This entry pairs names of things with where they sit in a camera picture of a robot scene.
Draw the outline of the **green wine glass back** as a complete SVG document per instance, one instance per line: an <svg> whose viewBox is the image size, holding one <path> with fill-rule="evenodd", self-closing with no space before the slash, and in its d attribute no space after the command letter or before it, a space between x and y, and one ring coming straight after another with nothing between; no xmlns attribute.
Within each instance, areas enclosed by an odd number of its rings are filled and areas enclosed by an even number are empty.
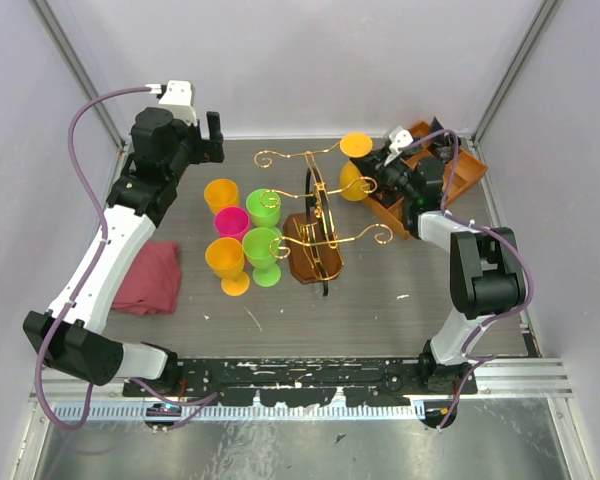
<svg viewBox="0 0 600 480"><path fill-rule="evenodd" d="M254 227L278 226L281 199L275 191L266 188L254 190L247 196L245 206Z"/></svg>

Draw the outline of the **gold wire glass rack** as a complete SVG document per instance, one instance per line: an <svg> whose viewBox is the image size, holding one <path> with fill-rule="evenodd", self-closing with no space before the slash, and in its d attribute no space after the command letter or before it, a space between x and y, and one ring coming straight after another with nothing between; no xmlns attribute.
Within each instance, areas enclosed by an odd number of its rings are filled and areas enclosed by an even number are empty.
<svg viewBox="0 0 600 480"><path fill-rule="evenodd" d="M294 266L293 249L300 249L308 262L311 281L322 286L324 297L329 295L329 282L336 279L342 271L341 268L337 268L335 272L330 273L326 264L328 258L342 259L339 250L340 245L356 241L373 229L379 230L374 235L374 240L380 245L386 245L394 238L392 229L384 223L372 223L355 236L341 238L338 235L333 209L330 206L330 198L340 194L340 189L332 190L328 188L324 175L316 161L318 155L327 154L336 148L340 148L339 142L326 149L307 150L299 154L307 165L305 192L303 194L269 189L275 191L279 196L302 199L305 202L305 212L301 214L304 221L295 224L294 234L284 233L278 236L278 253L272 252L272 254L280 260L287 259L290 265ZM371 184L369 195L374 193L377 189L376 180L366 176L363 176L363 179Z"/></svg>

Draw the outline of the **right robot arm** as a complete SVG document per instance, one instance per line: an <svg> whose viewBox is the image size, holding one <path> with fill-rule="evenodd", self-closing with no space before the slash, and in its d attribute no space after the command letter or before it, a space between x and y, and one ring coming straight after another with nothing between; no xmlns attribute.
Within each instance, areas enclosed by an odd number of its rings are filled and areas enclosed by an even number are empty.
<svg viewBox="0 0 600 480"><path fill-rule="evenodd" d="M381 190L402 196L401 222L412 237L449 254L452 310L425 343L416 368L422 388L439 394L466 375L471 352L489 326L526 306L531 281L511 229L461 221L444 209L441 159L424 156L410 168L400 159L388 164L387 156L376 150L352 163Z"/></svg>

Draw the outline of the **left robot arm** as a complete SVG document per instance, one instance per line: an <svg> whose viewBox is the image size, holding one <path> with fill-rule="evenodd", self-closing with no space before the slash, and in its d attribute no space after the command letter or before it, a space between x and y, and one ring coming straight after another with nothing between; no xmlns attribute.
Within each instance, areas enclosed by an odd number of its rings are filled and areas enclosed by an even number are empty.
<svg viewBox="0 0 600 480"><path fill-rule="evenodd" d="M23 330L45 367L89 384L140 378L158 396L174 393L181 368L175 352L129 344L102 332L133 260L177 198L188 166L224 160L220 115L206 114L209 135L165 108L148 107L131 129L133 150L103 210L106 231L96 235L67 286L43 313L27 314Z"/></svg>

